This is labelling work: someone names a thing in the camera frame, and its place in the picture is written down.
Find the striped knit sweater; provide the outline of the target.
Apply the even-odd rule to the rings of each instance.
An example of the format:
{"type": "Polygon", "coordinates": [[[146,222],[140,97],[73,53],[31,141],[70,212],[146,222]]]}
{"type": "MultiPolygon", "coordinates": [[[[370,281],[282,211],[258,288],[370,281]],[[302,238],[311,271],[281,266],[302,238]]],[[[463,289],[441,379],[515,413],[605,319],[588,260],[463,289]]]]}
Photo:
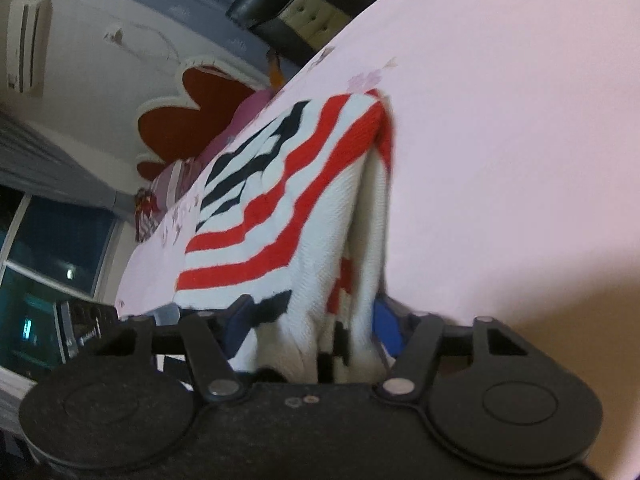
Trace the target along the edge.
{"type": "Polygon", "coordinates": [[[234,370],[289,382],[377,382],[392,126],[376,91],[298,102],[219,155],[203,185],[175,303],[250,306],[234,370]]]}

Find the striped pink pillow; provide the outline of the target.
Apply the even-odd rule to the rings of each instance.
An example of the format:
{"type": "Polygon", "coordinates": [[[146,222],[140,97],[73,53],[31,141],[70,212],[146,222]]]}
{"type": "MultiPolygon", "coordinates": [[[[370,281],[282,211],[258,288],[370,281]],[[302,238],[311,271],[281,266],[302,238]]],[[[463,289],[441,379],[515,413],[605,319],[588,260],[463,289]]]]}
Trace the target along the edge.
{"type": "Polygon", "coordinates": [[[134,196],[136,242],[145,242],[160,225],[167,211],[189,191],[202,171],[195,158],[178,159],[166,166],[146,188],[134,196]]]}

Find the left side window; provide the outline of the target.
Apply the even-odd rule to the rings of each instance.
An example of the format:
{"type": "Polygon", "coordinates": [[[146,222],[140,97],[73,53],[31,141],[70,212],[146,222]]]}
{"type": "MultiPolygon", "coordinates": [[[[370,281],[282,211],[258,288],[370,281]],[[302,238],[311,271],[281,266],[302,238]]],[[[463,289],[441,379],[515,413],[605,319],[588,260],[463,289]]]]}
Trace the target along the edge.
{"type": "Polygon", "coordinates": [[[61,363],[54,306],[94,299],[117,219],[1,188],[1,366],[27,379],[61,363]]]}

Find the red heart headboard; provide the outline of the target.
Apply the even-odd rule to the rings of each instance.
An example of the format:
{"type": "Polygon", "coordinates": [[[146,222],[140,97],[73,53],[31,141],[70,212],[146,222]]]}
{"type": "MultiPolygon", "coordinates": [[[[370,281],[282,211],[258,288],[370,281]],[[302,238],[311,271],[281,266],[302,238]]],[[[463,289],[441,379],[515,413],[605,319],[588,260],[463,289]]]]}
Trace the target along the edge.
{"type": "Polygon", "coordinates": [[[136,162],[142,179],[155,179],[178,159],[198,156],[219,136],[245,99],[267,85],[211,56],[188,58],[175,74],[177,92],[143,103],[136,129],[146,153],[136,162]]]}

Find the black leather office chair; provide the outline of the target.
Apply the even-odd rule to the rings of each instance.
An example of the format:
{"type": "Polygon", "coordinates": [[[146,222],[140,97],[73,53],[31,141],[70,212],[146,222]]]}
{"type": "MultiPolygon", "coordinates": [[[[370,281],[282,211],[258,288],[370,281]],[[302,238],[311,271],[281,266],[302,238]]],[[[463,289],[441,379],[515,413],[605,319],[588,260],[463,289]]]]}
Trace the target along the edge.
{"type": "Polygon", "coordinates": [[[234,0],[227,16],[302,67],[375,1],[234,0]]]}

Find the magenta blanket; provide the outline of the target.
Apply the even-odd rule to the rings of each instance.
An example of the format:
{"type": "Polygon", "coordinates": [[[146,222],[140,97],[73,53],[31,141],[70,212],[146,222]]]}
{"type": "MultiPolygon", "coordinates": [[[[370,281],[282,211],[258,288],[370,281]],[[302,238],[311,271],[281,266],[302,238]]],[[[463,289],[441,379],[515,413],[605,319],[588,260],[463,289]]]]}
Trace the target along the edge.
{"type": "Polygon", "coordinates": [[[260,114],[275,94],[276,92],[272,89],[258,90],[240,103],[229,125],[222,130],[222,133],[217,134],[196,158],[201,170],[260,114]]]}

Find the pink floral bedsheet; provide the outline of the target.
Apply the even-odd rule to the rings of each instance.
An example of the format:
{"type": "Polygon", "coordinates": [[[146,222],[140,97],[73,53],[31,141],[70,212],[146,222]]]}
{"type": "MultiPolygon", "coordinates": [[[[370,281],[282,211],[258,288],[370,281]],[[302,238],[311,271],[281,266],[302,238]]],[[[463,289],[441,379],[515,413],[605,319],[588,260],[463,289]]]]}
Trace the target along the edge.
{"type": "Polygon", "coordinates": [[[247,126],[378,90],[384,292],[490,316],[603,408],[590,466],[639,474],[639,0],[378,0],[247,126]]]}

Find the white air conditioner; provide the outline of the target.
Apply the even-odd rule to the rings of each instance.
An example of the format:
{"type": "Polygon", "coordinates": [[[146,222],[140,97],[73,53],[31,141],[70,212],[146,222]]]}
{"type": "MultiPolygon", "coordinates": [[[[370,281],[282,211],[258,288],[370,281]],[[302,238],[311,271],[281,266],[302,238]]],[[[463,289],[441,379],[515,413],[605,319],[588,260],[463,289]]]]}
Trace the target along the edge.
{"type": "Polygon", "coordinates": [[[51,0],[12,0],[6,25],[6,86],[19,94],[38,89],[44,78],[51,0]]]}

